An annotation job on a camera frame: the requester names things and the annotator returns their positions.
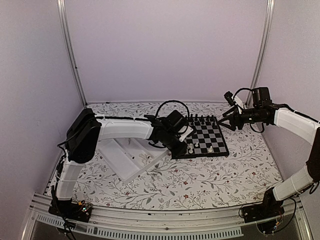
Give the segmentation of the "black and silver chessboard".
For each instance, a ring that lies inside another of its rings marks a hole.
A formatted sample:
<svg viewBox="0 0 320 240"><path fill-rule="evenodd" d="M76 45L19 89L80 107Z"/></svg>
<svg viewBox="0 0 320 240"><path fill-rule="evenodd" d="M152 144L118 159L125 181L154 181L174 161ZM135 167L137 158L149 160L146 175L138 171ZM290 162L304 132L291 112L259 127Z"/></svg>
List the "black and silver chessboard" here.
<svg viewBox="0 0 320 240"><path fill-rule="evenodd" d="M227 157L230 155L217 119L215 125L191 126L189 123L189 126L194 128L194 132L184 140L187 144L187 151L180 157L172 157L173 159ZM197 142L199 143L199 147L195 147L195 143ZM192 154L189 154L189 144L193 144ZM208 148L210 147L213 148L212 153L208 153Z"/></svg>

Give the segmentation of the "white plastic tray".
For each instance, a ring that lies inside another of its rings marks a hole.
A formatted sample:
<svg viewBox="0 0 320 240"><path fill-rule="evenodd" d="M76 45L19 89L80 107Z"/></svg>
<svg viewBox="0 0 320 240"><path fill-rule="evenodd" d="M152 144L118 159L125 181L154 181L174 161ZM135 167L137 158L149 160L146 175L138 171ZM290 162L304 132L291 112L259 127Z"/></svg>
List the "white plastic tray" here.
<svg viewBox="0 0 320 240"><path fill-rule="evenodd" d="M170 152L166 148L153 147L147 140L138 138L105 139L97 143L96 150L125 184L154 166ZM143 165L139 154L148 154L152 160Z"/></svg>

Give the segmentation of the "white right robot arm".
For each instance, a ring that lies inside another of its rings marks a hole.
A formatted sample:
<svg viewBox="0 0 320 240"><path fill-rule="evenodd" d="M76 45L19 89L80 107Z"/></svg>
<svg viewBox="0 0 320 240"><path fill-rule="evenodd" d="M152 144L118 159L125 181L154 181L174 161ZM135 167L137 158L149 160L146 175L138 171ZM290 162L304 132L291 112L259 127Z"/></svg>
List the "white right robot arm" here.
<svg viewBox="0 0 320 240"><path fill-rule="evenodd" d="M223 113L219 124L232 131L245 125L260 123L275 126L265 138L277 164L287 167L287 178L264 193L266 201L259 206L262 218L269 218L278 210L278 203L293 195L302 194L320 182L320 122L294 110L286 103L274 103L267 87L248 88L252 105L245 106L237 93L226 92L224 98L230 109Z"/></svg>

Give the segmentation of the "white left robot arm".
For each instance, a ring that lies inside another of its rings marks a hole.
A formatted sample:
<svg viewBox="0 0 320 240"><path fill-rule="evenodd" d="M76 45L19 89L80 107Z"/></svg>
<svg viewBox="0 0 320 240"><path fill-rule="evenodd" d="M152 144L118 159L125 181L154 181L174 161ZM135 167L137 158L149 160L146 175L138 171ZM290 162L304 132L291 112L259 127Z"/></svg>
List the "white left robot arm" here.
<svg viewBox="0 0 320 240"><path fill-rule="evenodd" d="M63 216L74 213L73 189L82 168L100 154L111 170L127 183L165 154L180 157L187 152L185 139L193 132L187 117L174 110L166 117L145 115L116 117L84 109L60 144L65 152L57 170L55 209Z"/></svg>

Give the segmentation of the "black chess pieces back row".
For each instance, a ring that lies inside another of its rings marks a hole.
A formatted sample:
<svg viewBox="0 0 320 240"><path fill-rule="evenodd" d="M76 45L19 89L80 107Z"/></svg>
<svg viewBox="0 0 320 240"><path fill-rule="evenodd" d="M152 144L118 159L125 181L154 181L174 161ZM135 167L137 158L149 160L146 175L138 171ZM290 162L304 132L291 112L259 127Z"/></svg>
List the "black chess pieces back row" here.
<svg viewBox="0 0 320 240"><path fill-rule="evenodd" d="M216 121L216 117L214 115L191 114L188 118L188 122L190 123L193 119L200 119L200 121L204 121L205 119L215 119Z"/></svg>

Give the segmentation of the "black chess pawns row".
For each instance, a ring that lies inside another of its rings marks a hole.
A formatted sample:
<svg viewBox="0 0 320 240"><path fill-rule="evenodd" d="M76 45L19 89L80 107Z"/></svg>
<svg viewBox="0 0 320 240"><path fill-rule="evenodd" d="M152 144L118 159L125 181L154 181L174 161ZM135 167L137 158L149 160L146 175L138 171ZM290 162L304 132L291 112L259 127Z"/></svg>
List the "black chess pawns row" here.
<svg viewBox="0 0 320 240"><path fill-rule="evenodd" d="M204 121L200 121L199 118L193 119L189 123L190 126L214 126L216 124L216 119L215 118L210 118L210 119L205 119Z"/></svg>

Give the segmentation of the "floral patterned table mat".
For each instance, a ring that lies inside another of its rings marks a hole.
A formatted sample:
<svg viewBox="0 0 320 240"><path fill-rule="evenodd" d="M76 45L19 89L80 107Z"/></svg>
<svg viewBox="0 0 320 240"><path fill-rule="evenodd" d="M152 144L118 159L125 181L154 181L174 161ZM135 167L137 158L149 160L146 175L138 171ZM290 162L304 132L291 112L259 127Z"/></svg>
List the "floral patterned table mat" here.
<svg viewBox="0 0 320 240"><path fill-rule="evenodd" d="M249 126L221 131L228 156L172 159L166 155L128 183L96 153L82 168L72 198L138 210L210 209L262 200L265 190L282 181L263 137Z"/></svg>

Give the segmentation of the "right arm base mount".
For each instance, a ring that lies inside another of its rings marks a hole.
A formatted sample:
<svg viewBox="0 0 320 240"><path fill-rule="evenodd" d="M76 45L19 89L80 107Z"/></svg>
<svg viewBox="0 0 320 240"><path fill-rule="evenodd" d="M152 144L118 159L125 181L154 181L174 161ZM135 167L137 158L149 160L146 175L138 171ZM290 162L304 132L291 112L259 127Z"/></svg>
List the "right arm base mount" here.
<svg viewBox="0 0 320 240"><path fill-rule="evenodd" d="M263 198L261 203L246 204L241 206L238 211L240 218L244 219L245 223L261 221L269 218L274 218L270 221L265 221L257 224L257 229L264 235L274 234L284 217L284 201L277 201L271 195Z"/></svg>

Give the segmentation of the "front aluminium rail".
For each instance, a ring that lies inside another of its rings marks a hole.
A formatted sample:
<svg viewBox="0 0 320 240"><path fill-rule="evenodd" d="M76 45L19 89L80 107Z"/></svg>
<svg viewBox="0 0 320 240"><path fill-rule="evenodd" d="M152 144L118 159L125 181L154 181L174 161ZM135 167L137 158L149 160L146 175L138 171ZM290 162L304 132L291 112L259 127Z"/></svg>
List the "front aluminium rail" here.
<svg viewBox="0 0 320 240"><path fill-rule="evenodd" d="M49 213L51 198L36 193L28 208L24 240L311 240L299 199L284 202L284 215L274 233L260 231L272 219L245 222L241 207L200 210L136 210L94 206L88 222L72 220L64 228L61 217Z"/></svg>

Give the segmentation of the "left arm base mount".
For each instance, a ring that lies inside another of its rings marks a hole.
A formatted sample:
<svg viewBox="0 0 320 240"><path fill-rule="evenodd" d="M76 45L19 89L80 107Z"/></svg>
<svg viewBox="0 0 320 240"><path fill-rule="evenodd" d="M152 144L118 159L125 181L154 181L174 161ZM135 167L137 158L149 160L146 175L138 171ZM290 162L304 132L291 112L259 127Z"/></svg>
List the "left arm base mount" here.
<svg viewBox="0 0 320 240"><path fill-rule="evenodd" d="M91 203L85 200L73 202L69 200L58 200L55 193L52 193L52 201L48 212L63 219L75 220L88 223L92 214Z"/></svg>

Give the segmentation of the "right aluminium frame post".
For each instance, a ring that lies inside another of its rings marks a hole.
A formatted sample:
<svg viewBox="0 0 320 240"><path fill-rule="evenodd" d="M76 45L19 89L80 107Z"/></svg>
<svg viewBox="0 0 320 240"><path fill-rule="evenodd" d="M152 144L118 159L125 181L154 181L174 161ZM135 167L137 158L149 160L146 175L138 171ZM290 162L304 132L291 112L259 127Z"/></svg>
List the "right aluminium frame post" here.
<svg viewBox="0 0 320 240"><path fill-rule="evenodd" d="M266 11L265 11L265 18L264 24L262 28L262 36L259 46L259 51L257 55L257 60L255 64L255 68L253 71L252 81L251 81L251 88L255 88L258 84L258 80L260 77L260 73L263 66L263 61L267 49L267 44L270 36L270 31L272 27L273 21L273 13L274 13L275 1L274 0L267 0L266 1Z"/></svg>

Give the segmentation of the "aluminium frame post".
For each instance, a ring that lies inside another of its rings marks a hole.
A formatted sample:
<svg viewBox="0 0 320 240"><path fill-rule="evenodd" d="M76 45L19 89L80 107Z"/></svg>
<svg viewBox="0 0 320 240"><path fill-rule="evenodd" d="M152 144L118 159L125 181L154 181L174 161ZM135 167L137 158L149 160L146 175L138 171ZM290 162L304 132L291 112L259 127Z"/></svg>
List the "aluminium frame post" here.
<svg viewBox="0 0 320 240"><path fill-rule="evenodd" d="M87 103L84 88L81 82L79 68L76 62L76 57L75 57L74 49L72 45L72 39L71 39L70 29L68 25L67 11L66 11L66 3L64 0L57 0L56 2L57 2L57 9L58 9L58 15L59 15L59 20L61 24L61 29L62 29L64 42L66 46L66 51L67 51L71 71L72 71L74 82L75 82L75 87L78 92L81 104L85 107L88 105L88 103Z"/></svg>
<svg viewBox="0 0 320 240"><path fill-rule="evenodd" d="M273 13L274 13L275 1L274 0L267 0L266 1L266 11L265 11L265 18L264 24L262 28L262 36L259 46L259 51L257 55L257 60L255 64L255 68L253 71L252 81L251 81L251 88L255 88L258 84L258 80L260 77L260 73L263 66L263 61L267 49L267 44L270 36L270 31L272 27L273 21Z"/></svg>

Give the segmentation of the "left aluminium frame post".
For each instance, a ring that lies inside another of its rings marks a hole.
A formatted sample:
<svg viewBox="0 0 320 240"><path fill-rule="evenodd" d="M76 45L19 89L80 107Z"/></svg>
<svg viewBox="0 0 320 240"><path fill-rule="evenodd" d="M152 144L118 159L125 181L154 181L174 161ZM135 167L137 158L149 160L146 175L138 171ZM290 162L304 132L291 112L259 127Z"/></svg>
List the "left aluminium frame post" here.
<svg viewBox="0 0 320 240"><path fill-rule="evenodd" d="M66 51L67 51L71 71L72 71L74 82L75 82L75 87L78 92L81 104L85 107L88 105L88 103L87 103L84 88L81 82L79 68L76 62L76 57L75 57L74 49L72 45L72 39L71 39L70 29L68 25L67 11L66 11L66 3L64 0L57 0L56 2L57 2L57 9L58 9L58 15L59 15L59 20L61 24L61 29L62 29L64 42L66 46Z"/></svg>

